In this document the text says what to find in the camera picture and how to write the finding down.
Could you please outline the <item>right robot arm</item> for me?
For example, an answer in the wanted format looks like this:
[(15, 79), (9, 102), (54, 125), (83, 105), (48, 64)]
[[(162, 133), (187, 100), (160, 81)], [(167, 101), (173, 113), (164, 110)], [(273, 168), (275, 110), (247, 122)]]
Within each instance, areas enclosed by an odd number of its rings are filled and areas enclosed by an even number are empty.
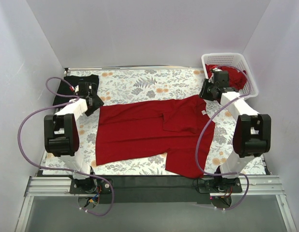
[(205, 79), (200, 98), (217, 101), (227, 109), (236, 120), (232, 139), (233, 150), (226, 162), (215, 173), (206, 173), (197, 182), (200, 190), (224, 192), (233, 187), (240, 187), (239, 174), (254, 158), (270, 150), (271, 117), (260, 114), (245, 101), (245, 94), (240, 94), (229, 84), (229, 74), (220, 67), (211, 69), (212, 78)]

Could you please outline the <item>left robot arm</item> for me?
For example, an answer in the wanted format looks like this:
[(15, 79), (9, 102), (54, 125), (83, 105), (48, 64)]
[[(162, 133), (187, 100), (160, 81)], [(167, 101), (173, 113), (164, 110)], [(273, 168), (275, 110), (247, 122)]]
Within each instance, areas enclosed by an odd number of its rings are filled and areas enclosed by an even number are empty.
[(93, 169), (85, 162), (79, 147), (79, 134), (76, 121), (85, 114), (92, 115), (103, 106), (103, 101), (97, 95), (98, 84), (80, 82), (73, 88), (78, 100), (69, 100), (68, 104), (53, 115), (44, 117), (45, 149), (70, 169), (72, 180), (77, 188), (86, 193), (93, 193), (98, 182), (90, 176), (80, 174), (94, 174)]

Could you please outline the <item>red t-shirt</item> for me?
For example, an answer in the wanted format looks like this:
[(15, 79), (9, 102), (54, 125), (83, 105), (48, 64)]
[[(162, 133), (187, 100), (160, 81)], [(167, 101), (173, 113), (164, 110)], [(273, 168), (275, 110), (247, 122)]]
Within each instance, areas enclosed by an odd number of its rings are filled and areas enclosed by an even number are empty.
[(182, 100), (144, 101), (103, 106), (96, 136), (96, 164), (166, 153), (165, 169), (187, 178), (204, 174), (214, 137), (206, 102), (194, 95)]

